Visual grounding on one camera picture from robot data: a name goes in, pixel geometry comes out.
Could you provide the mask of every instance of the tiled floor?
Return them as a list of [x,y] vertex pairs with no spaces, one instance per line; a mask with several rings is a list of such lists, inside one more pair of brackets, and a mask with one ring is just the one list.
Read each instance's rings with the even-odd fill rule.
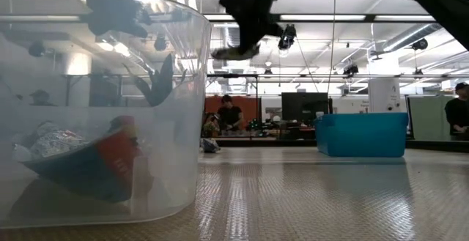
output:
[[330,158],[311,148],[201,156],[196,201],[150,223],[4,230],[4,240],[468,240],[469,155]]

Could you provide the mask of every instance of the crumpled plastic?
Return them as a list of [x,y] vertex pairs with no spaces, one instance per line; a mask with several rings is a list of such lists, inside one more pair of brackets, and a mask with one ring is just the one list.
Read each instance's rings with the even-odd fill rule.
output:
[[213,138],[201,138],[200,147],[205,153],[216,153],[220,150],[217,141]]
[[89,142],[53,122],[43,122],[33,133],[17,138],[14,143],[13,158],[25,162],[66,153]]

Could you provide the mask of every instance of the black ceiling fixture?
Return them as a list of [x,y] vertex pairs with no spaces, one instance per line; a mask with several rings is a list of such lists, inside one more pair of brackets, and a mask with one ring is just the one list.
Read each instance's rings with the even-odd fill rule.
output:
[[426,41],[425,38],[417,40],[410,46],[410,48],[414,51],[425,50],[426,48],[428,48],[428,41]]
[[292,47],[296,38],[296,28],[293,24],[287,24],[287,27],[284,30],[284,33],[281,35],[280,40],[278,41],[278,49],[288,50]]
[[[416,68],[416,71],[412,73],[413,75],[423,75],[424,72],[422,72],[422,69],[417,69]],[[422,79],[422,77],[414,77],[414,79],[418,80],[418,79]]]
[[380,55],[378,53],[376,53],[376,57],[374,57],[372,60],[373,61],[379,61],[381,59],[383,59],[383,58],[381,58]]
[[33,57],[42,57],[45,55],[44,43],[40,41],[33,42],[28,49],[29,55]]
[[156,36],[155,44],[153,45],[155,50],[164,51],[168,47],[168,41],[166,41],[166,36],[163,33],[159,33]]
[[344,77],[344,79],[351,78],[357,73],[358,73],[358,66],[356,64],[352,64],[349,67],[345,67],[343,75],[346,75],[346,77]]

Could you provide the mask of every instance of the pipe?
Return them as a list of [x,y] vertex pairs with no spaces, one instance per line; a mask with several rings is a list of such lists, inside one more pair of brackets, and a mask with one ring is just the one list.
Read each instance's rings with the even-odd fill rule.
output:
[[448,64],[452,64],[458,62],[462,59],[467,59],[469,53],[467,51],[460,52],[458,54],[454,54],[453,56],[448,57],[447,59],[440,60],[438,62],[431,62],[429,64],[422,65],[418,67],[418,69],[423,70],[424,73],[428,73],[438,67],[443,67]]
[[427,24],[427,25],[415,25],[410,29],[402,32],[394,38],[385,41],[380,47],[382,52],[377,51],[378,54],[390,53],[397,51],[401,48],[409,46],[414,42],[425,38],[426,36],[437,32],[443,27],[440,24]]
[[414,60],[414,59],[417,59],[417,58],[419,58],[419,57],[425,56],[425,55],[427,55],[428,53],[431,53],[432,51],[437,50],[439,47],[444,46],[444,45],[446,45],[446,44],[450,44],[450,43],[454,42],[455,40],[456,40],[456,39],[452,38],[451,40],[448,40],[448,41],[445,41],[445,42],[443,42],[443,43],[441,43],[441,44],[438,44],[438,45],[436,45],[435,47],[432,47],[431,49],[426,49],[425,51],[422,51],[422,52],[420,52],[420,53],[417,53],[417,54],[415,54],[415,55],[412,55],[412,57],[410,57],[410,58],[408,58],[408,59],[405,59],[404,61],[400,62],[400,64],[404,64],[404,63],[406,63],[406,62],[410,62],[410,61],[412,61],[412,60]]

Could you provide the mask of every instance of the box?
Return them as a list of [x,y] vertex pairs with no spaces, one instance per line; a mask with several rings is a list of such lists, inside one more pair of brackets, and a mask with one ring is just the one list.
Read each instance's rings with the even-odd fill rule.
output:
[[402,157],[406,113],[328,114],[314,121],[319,151],[332,157]]
[[209,21],[167,0],[0,10],[0,227],[163,218],[196,194]]

